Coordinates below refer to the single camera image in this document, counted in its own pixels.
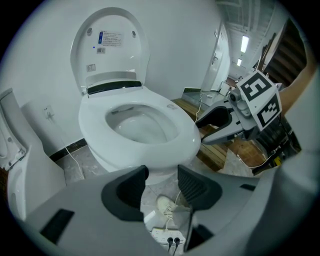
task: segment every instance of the electrical outlet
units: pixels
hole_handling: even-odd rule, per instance
[[[51,105],[48,105],[43,108],[43,114],[46,119],[55,115]]]
[[[154,240],[156,240],[159,244],[162,245],[169,245],[168,238],[173,239],[172,246],[176,246],[175,238],[180,239],[180,244],[184,244],[186,241],[181,232],[176,229],[165,230],[164,228],[154,227],[151,231],[151,236],[154,238]]]

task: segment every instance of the shoe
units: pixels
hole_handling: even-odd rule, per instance
[[[165,217],[172,220],[173,219],[173,211],[177,207],[177,205],[168,197],[161,195],[156,199],[156,206],[160,213],[162,213]]]

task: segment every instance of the black plug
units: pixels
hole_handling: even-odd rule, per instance
[[[169,243],[169,249],[168,249],[168,252],[169,252],[172,244],[174,243],[174,239],[173,239],[172,237],[169,237],[169,238],[167,239],[167,241],[168,241],[168,243]]]
[[[175,249],[174,249],[173,256],[175,256],[176,250],[177,250],[178,246],[180,245],[180,239],[179,239],[179,237],[176,237],[176,238],[174,239],[174,242],[175,242]]]

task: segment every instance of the toilet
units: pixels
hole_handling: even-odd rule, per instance
[[[79,126],[92,154],[108,172],[146,165],[147,185],[190,163],[201,143],[186,112],[148,89],[149,58],[138,20],[116,7],[88,17],[70,52],[82,94]]]
[[[0,94],[0,168],[8,172],[9,208],[23,221],[66,187],[64,170],[45,154],[12,89]]]

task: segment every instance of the power strip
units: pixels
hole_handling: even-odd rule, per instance
[[[184,244],[186,239],[177,229],[167,229],[154,227],[151,231],[151,236],[161,245],[169,245],[168,238],[173,239],[172,246],[176,246],[175,238],[180,239],[180,245]]]

